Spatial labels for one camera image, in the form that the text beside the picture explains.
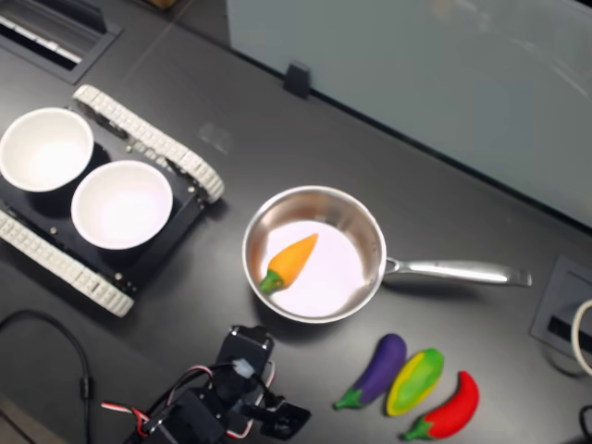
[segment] toy pepper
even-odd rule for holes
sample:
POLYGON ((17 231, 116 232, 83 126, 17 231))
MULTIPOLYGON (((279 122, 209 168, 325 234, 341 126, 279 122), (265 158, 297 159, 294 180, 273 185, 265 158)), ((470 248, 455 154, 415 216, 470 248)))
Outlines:
POLYGON ((306 261, 313 252, 318 234, 311 234, 307 238, 292 243, 276 254, 267 266, 267 275, 259 284, 265 292, 283 290, 300 275, 306 261))
POLYGON ((467 425, 479 403, 477 384, 466 372, 459 373, 459 387, 454 396, 437 409, 425 414, 415 423, 411 431, 401 439, 443 439, 459 432, 467 425))

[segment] green stem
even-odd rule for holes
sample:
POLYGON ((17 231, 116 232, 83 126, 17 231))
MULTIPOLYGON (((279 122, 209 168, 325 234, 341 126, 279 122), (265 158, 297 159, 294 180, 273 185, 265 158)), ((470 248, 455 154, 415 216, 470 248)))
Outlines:
POLYGON ((401 439, 403 441, 412 441, 414 439, 433 439, 429 435, 429 429, 431 426, 432 423, 424 421, 424 417, 422 416, 409 432, 401 435, 401 439))
POLYGON ((360 403, 361 395, 361 389, 354 390, 353 388, 350 388, 348 392, 345 395, 343 395, 343 398, 333 403, 333 408, 335 410, 361 409, 363 407, 363 405, 360 403))
POLYGON ((284 281, 278 273, 272 270, 267 270, 267 276, 263 278, 259 284, 259 288, 263 293, 279 290, 284 286, 284 281))

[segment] red and white wire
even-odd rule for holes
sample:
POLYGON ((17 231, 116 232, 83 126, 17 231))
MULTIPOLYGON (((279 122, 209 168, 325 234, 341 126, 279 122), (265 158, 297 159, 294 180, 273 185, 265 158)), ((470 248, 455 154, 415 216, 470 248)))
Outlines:
MULTIPOLYGON (((209 378, 210 378, 210 383, 212 382, 212 380, 214 379, 214 374, 212 373, 212 370, 210 370, 209 367, 206 367, 205 365, 194 365, 192 367, 189 367, 185 373, 183 374, 183 376, 194 372, 196 370, 201 370, 202 372, 206 373, 209 378)), ((173 398, 175 397, 175 391, 177 391, 177 387, 174 387, 173 389, 170 390, 170 393, 168 394, 168 398, 166 398, 166 403, 165 406, 169 406, 170 403, 173 401, 173 398)))
POLYGON ((133 407, 126 407, 125 405, 115 404, 113 402, 101 402, 101 407, 107 410, 112 410, 114 412, 123 412, 133 414, 136 417, 136 431, 138 435, 143 438, 146 438, 147 435, 142 431, 143 423, 147 423, 150 421, 150 418, 145 413, 140 412, 138 409, 134 409, 133 407))
MULTIPOLYGON (((101 402, 101 407, 103 407, 104 409, 107 409, 107 410, 112 410, 114 412, 135 414, 128 407, 121 405, 121 404, 114 404, 113 402, 101 402)), ((142 413, 137 409, 133 409, 133 410, 138 412, 138 415, 140 416, 140 418, 143 420, 144 423, 147 423, 148 421, 150 421, 150 418, 145 413, 142 413)))
MULTIPOLYGON (((271 385, 274 382, 274 378, 276 377, 276 363, 274 363, 273 361, 269 361, 269 365, 270 365, 270 369, 269 369, 269 377, 267 378, 267 381, 265 382, 265 386, 269 389, 271 387, 271 385)), ((259 405, 262 401, 264 397, 264 393, 261 393, 257 399, 255 400, 255 405, 259 405)), ((235 439, 243 439, 246 438, 247 435, 249 435, 249 432, 251 432, 251 429, 253 428, 253 419, 250 419, 249 422, 247 423, 247 426, 244 427, 244 430, 242 431, 242 433, 236 433, 233 432, 232 430, 227 430, 226 435, 229 438, 235 438, 235 439)))

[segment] black bracket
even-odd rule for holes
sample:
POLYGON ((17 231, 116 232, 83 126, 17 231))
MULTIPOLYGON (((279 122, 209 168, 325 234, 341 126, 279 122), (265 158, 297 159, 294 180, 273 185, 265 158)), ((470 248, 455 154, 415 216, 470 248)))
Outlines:
POLYGON ((311 70, 299 62, 292 62, 284 78, 284 90, 301 99, 308 98, 311 91, 311 70))

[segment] dark table surface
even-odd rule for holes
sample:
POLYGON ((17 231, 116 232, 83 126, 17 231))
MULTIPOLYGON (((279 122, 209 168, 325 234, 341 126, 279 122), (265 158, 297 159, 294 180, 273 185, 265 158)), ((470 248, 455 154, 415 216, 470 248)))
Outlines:
MULTIPOLYGON (((82 82, 202 155, 226 182, 224 202, 190 232, 124 319, 64 291, 0 244, 0 316, 37 308, 63 320, 88 351, 97 399, 140 408, 190 364, 211 363, 228 326, 264 325, 277 339, 277 391, 314 414, 294 443, 396 442, 418 414, 454 391, 459 370, 475 377, 481 402, 450 443, 579 442, 577 412, 591 401, 592 379, 552 368, 529 329, 558 255, 592 266, 592 239, 329 105, 285 93, 279 80, 172 23, 174 13, 161 17, 131 0, 104 3, 125 31, 82 82), (206 125, 224 136, 222 146, 200 138, 206 125), (531 270, 535 284, 383 286, 348 320, 323 327, 285 321, 253 297, 241 239, 259 205, 303 184, 336 187, 364 202, 394 257, 516 265, 531 270), (382 415, 379 402, 333 412, 330 403, 387 332, 401 334, 410 351, 443 352, 445 371, 433 394, 394 419, 382 415)), ((0 130, 34 108, 68 104, 74 90, 0 50, 0 130)), ((68 344, 47 327, 14 326, 0 337, 0 357, 0 392, 68 442, 82 442, 80 366, 68 344)), ((121 442, 130 418, 97 405, 95 442, 121 442)), ((268 442, 256 432, 247 441, 268 442)))

